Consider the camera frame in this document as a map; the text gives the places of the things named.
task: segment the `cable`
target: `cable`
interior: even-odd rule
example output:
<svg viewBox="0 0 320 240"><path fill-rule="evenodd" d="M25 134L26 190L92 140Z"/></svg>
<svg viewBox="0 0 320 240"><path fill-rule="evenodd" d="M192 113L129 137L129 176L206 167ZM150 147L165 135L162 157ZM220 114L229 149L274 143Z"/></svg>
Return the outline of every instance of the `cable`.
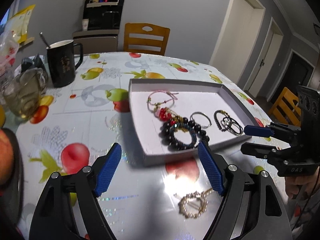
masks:
<svg viewBox="0 0 320 240"><path fill-rule="evenodd" d="M301 218L301 216L302 216L302 214L303 214L306 206L308 205L309 200L310 200L311 196L313 195L313 193L314 193L314 191L315 191L315 189L316 189L316 186L317 186L317 184L318 184L319 176L320 176L320 167L319 167L319 170L318 170L318 176L317 176L316 183L315 183L315 185L313 186L313 189L312 189L312 191L311 191L311 193L310 193L310 195L309 195L309 197L308 197L308 199L307 199L307 202L305 203L305 205L304 205L304 207L303 207L303 209L302 209L302 212L300 213L300 215L299 215L299 217L298 217L298 219L297 219L296 223L294 224L294 227L292 228L291 231L293 231L293 230L296 228L296 226L297 226L297 224L298 224L298 222L299 222L299 220L300 220L300 218Z"/></svg>

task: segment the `fruit print tablecloth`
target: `fruit print tablecloth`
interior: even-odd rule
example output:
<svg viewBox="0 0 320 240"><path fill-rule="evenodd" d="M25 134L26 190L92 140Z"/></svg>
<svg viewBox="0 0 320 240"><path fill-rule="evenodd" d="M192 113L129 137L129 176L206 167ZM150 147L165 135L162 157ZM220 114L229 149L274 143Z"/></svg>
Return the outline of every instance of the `fruit print tablecloth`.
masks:
<svg viewBox="0 0 320 240"><path fill-rule="evenodd" d="M31 122L17 131L24 164L24 199L19 229L28 239L32 215L50 174L72 174L105 155L114 142L122 159L107 192L98 199L119 240L203 239L221 198L208 197L207 212L198 219L179 214L178 202L187 193L210 188L199 160L144 168L128 103L131 78L168 78L217 82L228 87L263 126L263 110L214 67L194 61L136 53L106 53L84 57L76 80L67 87L48 89ZM274 138L251 142L279 148L289 145ZM240 145L221 152L228 163L253 172L261 165L271 174L284 201L284 179L265 160L242 155ZM86 236L76 195L71 195L79 233Z"/></svg>

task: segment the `plastic bag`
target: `plastic bag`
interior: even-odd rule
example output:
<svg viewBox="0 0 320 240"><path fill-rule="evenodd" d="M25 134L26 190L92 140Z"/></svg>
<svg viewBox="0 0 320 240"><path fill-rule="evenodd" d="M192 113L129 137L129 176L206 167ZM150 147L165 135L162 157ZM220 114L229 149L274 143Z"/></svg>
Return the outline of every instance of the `plastic bag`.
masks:
<svg viewBox="0 0 320 240"><path fill-rule="evenodd" d="M14 40L19 44L27 40L28 24L35 6L30 5L16 13L4 28L4 32L12 32Z"/></svg>
<svg viewBox="0 0 320 240"><path fill-rule="evenodd" d="M4 105L2 86L13 79L12 65L15 61L19 44L14 40L12 32L7 31L0 35L0 104Z"/></svg>

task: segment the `chair backrest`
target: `chair backrest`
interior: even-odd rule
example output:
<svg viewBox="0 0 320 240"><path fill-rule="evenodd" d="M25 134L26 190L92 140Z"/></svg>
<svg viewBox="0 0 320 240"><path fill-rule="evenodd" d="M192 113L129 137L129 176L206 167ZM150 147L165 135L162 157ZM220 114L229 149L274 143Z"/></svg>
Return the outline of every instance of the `chair backrest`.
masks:
<svg viewBox="0 0 320 240"><path fill-rule="evenodd" d="M268 115L271 116L273 114L279 122L284 124L290 124L287 121L288 118L292 125L300 126L300 120L295 115L296 113L298 117L301 116L301 109L298 107L298 102L298 97L285 87L269 110Z"/></svg>
<svg viewBox="0 0 320 240"><path fill-rule="evenodd" d="M144 27L152 29L150 31L143 30ZM146 34L163 37L161 40L152 40L144 38L133 38L130 34ZM124 29L124 51L134 53L147 53L164 56L165 49L169 39L170 29L149 23L127 23ZM129 49L129 45L152 46L161 48L160 51L148 49Z"/></svg>

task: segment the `blue gripper pad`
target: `blue gripper pad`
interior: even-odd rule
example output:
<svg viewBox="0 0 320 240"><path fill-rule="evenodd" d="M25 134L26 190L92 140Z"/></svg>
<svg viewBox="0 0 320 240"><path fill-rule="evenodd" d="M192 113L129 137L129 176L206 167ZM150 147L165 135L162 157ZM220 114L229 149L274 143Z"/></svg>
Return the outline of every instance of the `blue gripper pad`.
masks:
<svg viewBox="0 0 320 240"><path fill-rule="evenodd" d="M268 138L275 134L273 130L271 130L268 127L259 127L259 126L253 126L253 125L246 125L244 127L244 133L250 136L259 136L259 137L265 137L265 138Z"/></svg>
<svg viewBox="0 0 320 240"><path fill-rule="evenodd" d="M200 142L198 145L198 155L212 189L222 196L225 190L223 176L203 142Z"/></svg>
<svg viewBox="0 0 320 240"><path fill-rule="evenodd" d="M97 175L97 185L94 189L97 197L100 197L102 193L108 190L113 175L116 172L116 168L118 167L122 156L122 149L120 144L116 145L113 148L113 151L109 152L108 155L109 158L106 160L102 169Z"/></svg>

